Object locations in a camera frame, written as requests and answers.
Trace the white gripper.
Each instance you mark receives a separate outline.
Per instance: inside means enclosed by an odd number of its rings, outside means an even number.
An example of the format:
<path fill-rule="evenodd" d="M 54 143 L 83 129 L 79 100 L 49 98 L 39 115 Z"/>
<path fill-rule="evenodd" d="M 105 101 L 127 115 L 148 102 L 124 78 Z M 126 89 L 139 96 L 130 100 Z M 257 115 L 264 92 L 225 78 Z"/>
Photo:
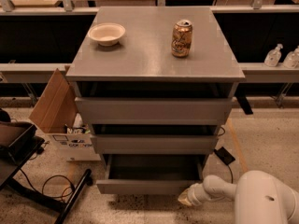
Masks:
<path fill-rule="evenodd" d="M 184 190 L 178 196 L 178 201 L 186 206 L 199 206 L 208 198 L 204 186 L 199 183 L 191 185 L 188 190 Z"/>

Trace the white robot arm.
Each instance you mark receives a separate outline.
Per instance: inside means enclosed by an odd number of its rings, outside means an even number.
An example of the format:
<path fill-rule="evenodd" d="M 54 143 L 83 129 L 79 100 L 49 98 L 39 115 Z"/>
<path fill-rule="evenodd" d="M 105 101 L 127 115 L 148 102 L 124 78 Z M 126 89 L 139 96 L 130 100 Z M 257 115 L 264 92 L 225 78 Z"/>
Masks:
<path fill-rule="evenodd" d="M 234 224 L 299 224 L 299 193 L 262 171 L 248 171 L 236 184 L 208 175 L 186 188 L 178 201 L 198 206 L 225 198 L 235 202 Z"/>

